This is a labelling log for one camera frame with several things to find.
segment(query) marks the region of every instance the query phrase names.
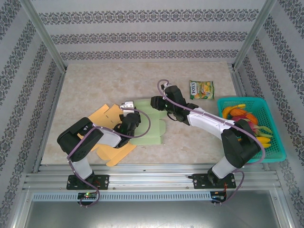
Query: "beige table surface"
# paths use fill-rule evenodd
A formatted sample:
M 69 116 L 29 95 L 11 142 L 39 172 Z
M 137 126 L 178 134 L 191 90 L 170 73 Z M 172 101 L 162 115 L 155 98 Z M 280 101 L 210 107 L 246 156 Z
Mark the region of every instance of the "beige table surface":
M 217 100 L 236 95 L 226 62 L 70 64 L 42 164 L 66 164 L 57 137 L 79 119 L 104 104 L 159 95 L 156 83 L 164 78 L 179 87 L 187 102 L 216 115 Z M 190 100 L 189 80 L 214 81 L 215 100 Z M 224 156 L 217 137 L 167 117 L 164 120 L 164 144 L 137 146 L 120 164 L 216 163 Z M 94 151 L 88 159 L 91 164 L 105 163 Z

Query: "patterned wallpaper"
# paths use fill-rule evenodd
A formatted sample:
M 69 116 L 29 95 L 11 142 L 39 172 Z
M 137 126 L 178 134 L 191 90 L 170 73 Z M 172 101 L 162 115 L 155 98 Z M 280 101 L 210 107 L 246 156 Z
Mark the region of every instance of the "patterned wallpaper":
M 265 0 L 34 0 L 66 63 L 233 63 Z
M 264 98 L 287 159 L 278 171 L 296 227 L 304 227 L 304 1 L 278 0 L 238 69 L 248 96 Z
M 0 3 L 0 228 L 32 172 L 61 72 L 17 0 Z

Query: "enclosure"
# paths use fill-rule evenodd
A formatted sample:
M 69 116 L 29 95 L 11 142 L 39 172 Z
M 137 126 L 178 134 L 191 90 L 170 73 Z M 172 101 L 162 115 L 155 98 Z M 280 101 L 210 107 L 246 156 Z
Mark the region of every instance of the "enclosure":
M 0 227 L 304 227 L 303 0 L 0 5 Z M 221 141 L 153 113 L 154 135 L 132 149 L 88 154 L 109 179 L 80 208 L 58 136 L 105 104 L 143 105 L 160 79 L 214 115 L 219 99 L 263 98 L 286 157 L 242 168 L 235 197 L 213 205 L 188 176 L 220 161 Z M 190 80 L 213 81 L 214 100 L 190 100 Z

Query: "teal basket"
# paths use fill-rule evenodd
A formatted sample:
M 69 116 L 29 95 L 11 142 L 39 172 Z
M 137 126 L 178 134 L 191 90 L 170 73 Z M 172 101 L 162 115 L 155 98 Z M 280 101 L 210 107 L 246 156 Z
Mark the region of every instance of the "teal basket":
M 258 97 L 226 97 L 218 100 L 219 116 L 223 117 L 222 111 L 228 106 L 246 104 L 245 110 L 252 113 L 258 119 L 258 125 L 266 126 L 273 132 L 271 146 L 266 148 L 266 157 L 262 162 L 281 162 L 286 158 L 286 153 L 282 145 L 280 136 L 277 132 L 275 122 L 271 116 L 270 110 L 265 100 Z M 254 156 L 249 163 L 256 162 L 262 157 L 262 152 Z

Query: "purple cable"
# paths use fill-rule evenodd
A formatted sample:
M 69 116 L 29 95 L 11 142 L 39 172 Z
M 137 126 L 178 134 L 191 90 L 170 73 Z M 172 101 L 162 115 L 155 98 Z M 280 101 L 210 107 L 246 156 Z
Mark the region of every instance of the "purple cable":
M 178 104 L 178 103 L 172 101 L 172 100 L 169 99 L 169 98 L 166 96 L 166 94 L 161 90 L 161 88 L 160 88 L 160 83 L 161 83 L 161 82 L 167 82 L 167 83 L 169 83 L 169 81 L 168 81 L 167 79 L 161 79 L 161 80 L 159 80 L 159 81 L 157 82 L 157 89 L 158 89 L 158 91 L 160 92 L 160 94 L 164 97 L 165 100 L 168 100 L 170 103 L 172 103 L 172 104 L 174 104 L 174 105 L 176 105 L 176 106 L 178 106 L 178 107 L 180 107 L 180 108 L 182 108 L 182 109 L 185 109 L 185 110 L 188 110 L 188 111 L 190 111 L 190 112 L 194 112 L 194 113 L 197 113 L 197 114 L 200 114 L 200 115 L 206 115 L 206 116 L 208 116 L 208 117 L 210 117 L 210 118 L 212 118 L 212 119 L 214 119 L 214 120 L 216 120 L 216 121 L 219 121 L 219 122 L 221 122 L 221 123 L 223 123 L 223 124 L 227 124 L 228 126 L 233 127 L 234 129 L 236 129 L 236 130 L 238 130 L 238 131 L 240 131 L 240 132 L 246 134 L 246 135 L 249 136 L 250 138 L 252 138 L 252 139 L 259 145 L 259 147 L 261 148 L 261 150 L 262 150 L 262 158 L 261 158 L 260 160 L 258 160 L 258 161 L 255 161 L 255 162 L 253 162 L 253 163 L 249 163 L 249 164 L 246 164 L 246 165 L 254 165 L 254 164 L 259 164 L 259 163 L 262 162 L 262 160 L 265 158 L 266 152 L 265 152 L 265 149 L 264 149 L 262 143 L 260 143 L 260 141 L 259 141 L 255 136 L 253 136 L 252 134 L 248 133 L 247 131 L 245 131 L 245 130 L 243 130 L 243 129 L 241 129 L 241 128 L 239 128 L 239 127 L 233 125 L 233 124 L 230 124 L 230 123 L 228 123 L 228 122 L 226 122 L 226 121 L 223 121 L 223 120 L 220 119 L 220 118 L 214 117 L 214 116 L 212 116 L 212 115 L 210 115 L 210 114 L 208 114 L 208 113 L 203 113 L 203 112 L 200 112 L 200 111 L 196 111 L 196 110 L 187 108 L 187 107 L 185 107 L 185 106 L 182 106 L 182 105 L 180 105 L 180 104 Z M 236 190 L 233 192 L 233 194 L 232 194 L 225 202 L 227 202 L 228 200 L 230 200 L 230 199 L 236 194 L 237 190 L 241 187 L 241 184 L 242 184 L 243 181 L 244 181 L 245 174 L 244 174 L 243 171 L 241 171 L 241 170 L 239 170 L 239 169 L 236 169 L 236 170 L 234 170 L 234 172 L 241 172 L 241 173 L 243 174 L 243 178 L 242 178 L 240 184 L 238 185 L 238 187 L 236 188 Z
M 83 204 L 81 204 L 82 200 L 84 199 L 84 198 L 81 198 L 81 199 L 80 199 L 80 202 L 79 202 L 79 204 L 80 204 L 81 207 L 86 207 L 86 208 L 91 207 L 91 206 L 93 206 L 94 204 L 96 204 L 96 203 L 99 201 L 99 199 L 100 199 L 100 191 L 99 191 L 99 189 L 98 189 L 97 187 L 95 187 L 93 184 L 90 184 L 89 182 L 87 182 L 86 180 L 84 180 L 84 179 L 82 179 L 82 178 L 80 177 L 80 175 L 79 175 L 79 174 L 76 172 L 76 170 L 74 169 L 74 167 L 73 167 L 73 165 L 72 165 L 72 161 L 71 161 L 71 159 L 70 159 L 71 156 L 75 153 L 75 151 L 76 151 L 76 150 L 80 147 L 80 145 L 84 142 L 84 140 L 90 135 L 90 133 L 92 133 L 92 131 L 94 131 L 95 129 L 105 129 L 105 130 L 107 130 L 107 131 L 113 132 L 113 133 L 115 133 L 115 134 L 117 134 L 117 135 L 120 135 L 120 136 L 123 136 L 123 137 L 126 137 L 126 138 L 136 139 L 136 138 L 140 138 L 140 137 L 143 137 L 144 135 L 146 135 L 146 134 L 148 133 L 148 131 L 150 130 L 150 128 L 151 128 L 151 120 L 150 120 L 149 116 L 148 116 L 146 113 L 144 113 L 143 111 L 140 111 L 140 110 L 137 110 L 137 109 L 132 109 L 132 108 L 122 108 L 122 110 L 137 111 L 137 112 L 139 112 L 139 113 L 142 113 L 142 114 L 143 114 L 144 116 L 146 116 L 147 119 L 148 119 L 148 122 L 149 122 L 148 129 L 147 129 L 143 134 L 141 134 L 141 135 L 138 135 L 138 136 L 130 136 L 130 135 L 125 135 L 125 134 L 118 133 L 118 132 L 116 132 L 116 131 L 114 131 L 114 130 L 112 130 L 112 129 L 110 129 L 110 128 L 107 128 L 107 127 L 95 126 L 95 127 L 93 127 L 91 130 L 89 130 L 87 134 L 85 134 L 85 136 L 84 136 L 84 137 L 79 141 L 79 143 L 74 147 L 74 149 L 71 151 L 71 153 L 66 157 L 67 160 L 68 160 L 68 163 L 69 163 L 69 165 L 70 165 L 70 167 L 71 167 L 71 169 L 72 169 L 72 171 L 73 171 L 73 173 L 74 173 L 74 174 L 75 174 L 83 183 L 85 183 L 85 184 L 87 184 L 88 186 L 90 186 L 90 187 L 92 187 L 93 189 L 95 189 L 95 190 L 96 190 L 96 193 L 97 193 L 97 195 L 98 195 L 97 200 L 94 201 L 93 203 L 91 203 L 90 205 L 83 205 Z

